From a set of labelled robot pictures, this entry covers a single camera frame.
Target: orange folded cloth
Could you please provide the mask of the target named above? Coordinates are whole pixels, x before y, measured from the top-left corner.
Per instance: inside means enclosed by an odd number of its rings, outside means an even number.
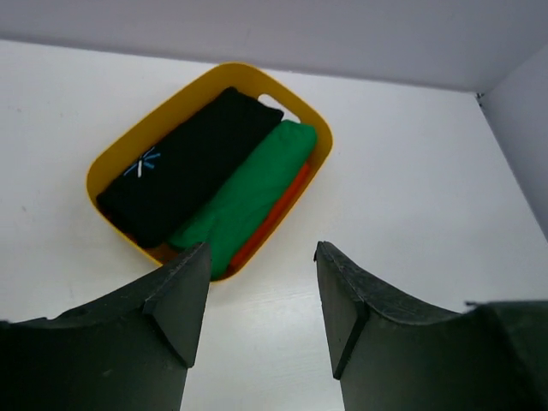
[[[271,208],[265,221],[255,230],[255,232],[251,237],[249,237],[247,242],[243,246],[241,246],[240,250],[238,250],[238,253],[236,253],[235,256],[232,257],[232,260],[229,264],[228,273],[237,271],[241,267],[241,265],[246,262],[249,254],[251,254],[253,250],[263,241],[268,231],[276,223],[277,219],[280,217],[280,215],[287,208],[291,200],[297,195],[297,193],[301,189],[307,178],[309,170],[310,166],[304,163],[304,165],[299,170],[299,174],[297,174],[297,177],[295,177],[291,185],[288,187],[285,193],[283,193],[283,196],[280,197],[280,199]]]

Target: white surface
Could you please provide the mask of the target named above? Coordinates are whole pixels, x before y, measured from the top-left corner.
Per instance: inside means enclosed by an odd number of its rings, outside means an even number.
[[[548,237],[548,45],[487,93],[482,103]]]
[[[0,38],[485,92],[548,41],[546,0],[0,0]]]
[[[86,198],[86,170],[208,64],[0,42],[0,315],[53,317],[149,272]],[[548,253],[472,95],[271,72],[335,145],[248,266],[213,284],[186,410],[341,411],[313,251],[433,304],[545,298]]]

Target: black folded cloth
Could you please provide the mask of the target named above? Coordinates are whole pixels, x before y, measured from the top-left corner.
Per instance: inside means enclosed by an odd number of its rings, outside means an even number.
[[[98,195],[98,206],[140,247],[156,247],[221,188],[282,117],[227,88],[137,158]]]

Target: blue logo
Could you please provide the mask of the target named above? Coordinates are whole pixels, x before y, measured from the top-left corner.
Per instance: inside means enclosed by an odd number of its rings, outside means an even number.
[[[159,152],[152,153],[156,147],[151,148],[145,154],[142,154],[135,163],[131,164],[129,168],[123,173],[124,176],[127,176],[131,171],[137,169],[137,178],[140,178],[143,175],[143,165],[148,169],[154,169],[153,159],[160,157],[162,154]]]

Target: table surface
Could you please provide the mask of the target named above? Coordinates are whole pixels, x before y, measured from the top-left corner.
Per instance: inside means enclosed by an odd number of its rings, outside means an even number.
[[[97,215],[86,171],[211,67],[0,42],[0,316],[57,316],[153,266]],[[548,295],[548,253],[474,96],[269,71],[321,113],[334,147],[269,241],[211,286],[182,409],[343,410],[313,252],[335,243],[425,301]]]

